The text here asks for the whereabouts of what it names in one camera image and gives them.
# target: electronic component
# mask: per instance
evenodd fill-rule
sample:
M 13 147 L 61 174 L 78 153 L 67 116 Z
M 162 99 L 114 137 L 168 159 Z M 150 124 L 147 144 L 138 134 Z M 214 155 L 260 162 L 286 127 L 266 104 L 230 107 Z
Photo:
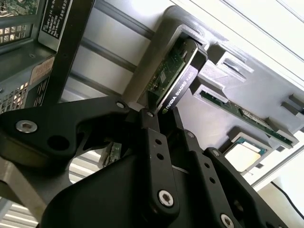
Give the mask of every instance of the electronic component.
M 247 122 L 248 124 L 252 125 L 253 127 L 263 131 L 268 136 L 272 137 L 273 139 L 279 141 L 284 147 L 291 149 L 293 147 L 293 141 L 287 139 L 286 137 L 282 136 L 281 134 L 272 130 L 265 121 L 256 117 L 249 111 L 243 109 L 242 107 L 238 106 L 237 104 L 228 101 L 226 103 L 218 100 L 217 98 L 213 97 L 212 95 L 206 93 L 205 91 L 201 91 L 201 97 L 211 102 L 212 104 L 224 109 L 225 111 L 233 114 L 234 116 L 238 117 L 239 119 Z
M 207 61 L 207 53 L 193 39 L 175 43 L 146 86 L 139 103 L 146 105 L 147 92 L 152 93 L 157 111 L 173 109 Z
M 219 85 L 217 85 L 213 81 L 209 80 L 208 78 L 200 77 L 200 76 L 197 76 L 190 86 L 192 95 L 194 97 L 196 97 L 197 99 L 201 99 L 200 98 L 201 91 L 206 91 L 210 95 L 212 95 L 214 98 L 226 103 L 229 100 L 223 93 L 222 89 L 223 88 L 220 88 Z
M 228 136 L 231 144 L 223 154 L 239 172 L 256 165 L 257 160 L 273 150 L 268 143 L 249 135 L 239 127 L 234 127 Z
M 238 172 L 243 172 L 261 157 L 259 151 L 259 148 L 247 141 L 237 142 L 225 154 L 225 158 Z
M 36 14 L 38 0 L 4 0 L 0 2 L 0 18 Z
M 170 85 L 178 77 L 179 73 L 185 66 L 186 62 L 183 58 L 183 53 L 173 47 L 168 56 L 162 61 L 157 68 L 154 77 L 147 85 L 144 93 L 149 90 L 158 97 L 158 101 L 168 91 Z

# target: green pcb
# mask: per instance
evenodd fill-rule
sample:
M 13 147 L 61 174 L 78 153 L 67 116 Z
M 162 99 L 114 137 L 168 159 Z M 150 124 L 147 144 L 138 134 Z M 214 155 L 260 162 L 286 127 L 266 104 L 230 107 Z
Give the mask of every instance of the green pcb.
M 249 111 L 243 109 L 242 107 L 238 106 L 237 104 L 230 102 L 230 101 L 228 101 L 227 103 L 224 103 L 224 102 L 216 99 L 212 95 L 206 93 L 205 91 L 202 91 L 200 93 L 200 95 L 202 98 L 205 98 L 205 99 L 211 101 L 215 105 L 221 107 L 222 109 L 233 114 L 234 116 L 238 117 L 239 119 L 260 129 L 265 134 L 272 136 L 272 137 L 276 138 L 277 140 L 283 142 L 284 144 L 290 145 L 292 147 L 292 141 L 290 141 L 289 139 L 287 139 L 287 138 L 283 137 L 282 135 L 273 131 L 271 129 L 271 127 L 265 121 L 256 117 L 255 115 L 253 115 Z
M 145 91 L 151 91 L 162 98 L 170 88 L 170 85 L 175 81 L 185 65 L 184 59 L 173 48 L 168 56 L 158 66 L 154 77 L 150 80 L 146 86 Z
M 4 0 L 0 2 L 0 18 L 36 14 L 38 0 Z

